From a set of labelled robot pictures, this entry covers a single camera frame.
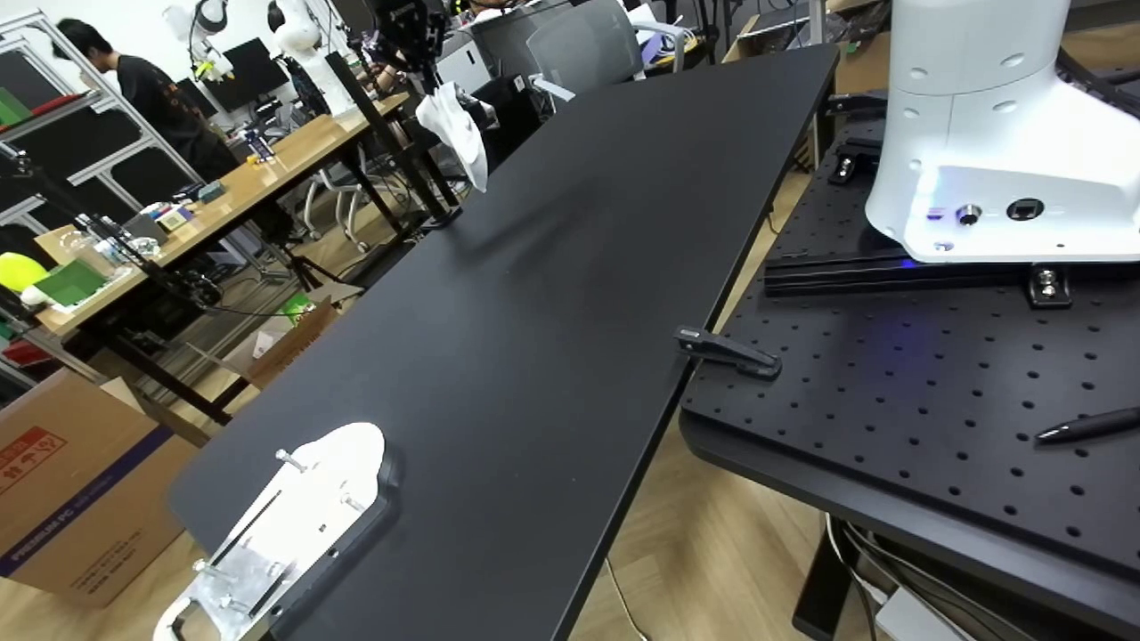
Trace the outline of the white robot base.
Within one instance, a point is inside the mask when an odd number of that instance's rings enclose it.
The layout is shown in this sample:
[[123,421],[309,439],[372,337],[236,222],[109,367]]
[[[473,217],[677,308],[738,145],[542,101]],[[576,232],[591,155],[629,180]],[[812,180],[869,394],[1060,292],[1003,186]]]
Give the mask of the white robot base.
[[921,263],[1138,263],[1140,121],[1060,78],[1069,0],[890,0],[865,222]]

